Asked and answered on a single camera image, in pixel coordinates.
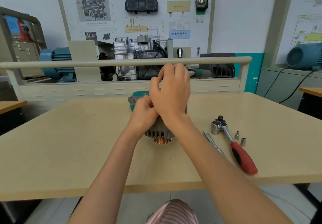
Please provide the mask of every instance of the display board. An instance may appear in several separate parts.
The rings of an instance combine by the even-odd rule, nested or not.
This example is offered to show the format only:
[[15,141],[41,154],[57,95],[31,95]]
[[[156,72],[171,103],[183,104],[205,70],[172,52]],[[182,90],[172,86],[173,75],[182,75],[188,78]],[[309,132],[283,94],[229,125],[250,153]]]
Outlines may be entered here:
[[276,64],[296,45],[322,42],[322,0],[291,0]]
[[[195,0],[62,0],[62,4],[71,40],[113,43],[116,37],[148,34],[151,39],[171,38],[174,47],[191,47],[191,57],[207,53],[211,0],[201,11]],[[134,9],[149,11],[129,12]]]

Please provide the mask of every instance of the red ratchet handle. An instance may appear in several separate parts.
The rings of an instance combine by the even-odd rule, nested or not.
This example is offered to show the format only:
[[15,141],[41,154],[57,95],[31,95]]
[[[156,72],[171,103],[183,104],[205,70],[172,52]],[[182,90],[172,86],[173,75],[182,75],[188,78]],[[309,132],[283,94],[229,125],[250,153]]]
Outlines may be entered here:
[[243,171],[249,175],[255,175],[258,170],[248,153],[235,141],[230,144],[232,153]]

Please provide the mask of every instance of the pink striped clothing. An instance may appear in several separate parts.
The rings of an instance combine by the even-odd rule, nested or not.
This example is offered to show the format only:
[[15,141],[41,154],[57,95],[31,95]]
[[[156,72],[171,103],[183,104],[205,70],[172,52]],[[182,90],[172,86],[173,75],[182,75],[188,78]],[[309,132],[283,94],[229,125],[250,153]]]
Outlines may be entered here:
[[181,200],[170,200],[154,212],[146,224],[199,224],[194,211]]

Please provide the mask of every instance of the teal wall trim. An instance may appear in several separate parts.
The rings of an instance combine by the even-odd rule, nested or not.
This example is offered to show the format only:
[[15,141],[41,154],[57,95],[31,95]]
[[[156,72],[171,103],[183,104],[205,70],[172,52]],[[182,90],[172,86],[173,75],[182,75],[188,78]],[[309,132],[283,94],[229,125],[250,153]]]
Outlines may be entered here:
[[[256,93],[260,69],[263,63],[264,53],[240,53],[236,57],[251,56],[252,62],[249,64],[248,75],[246,80],[245,92]],[[235,64],[236,76],[239,74],[240,64]]]

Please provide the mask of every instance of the handrail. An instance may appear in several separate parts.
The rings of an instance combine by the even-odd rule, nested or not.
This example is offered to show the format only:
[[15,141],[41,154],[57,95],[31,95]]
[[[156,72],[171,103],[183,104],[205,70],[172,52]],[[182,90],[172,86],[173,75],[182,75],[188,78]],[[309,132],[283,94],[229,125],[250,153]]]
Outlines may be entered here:
[[146,66],[165,65],[166,63],[192,64],[246,64],[252,57],[204,57],[204,58],[170,58],[170,59],[111,59],[93,61],[27,61],[27,62],[1,62],[2,69],[17,68],[55,68],[55,67],[104,67],[104,66]]

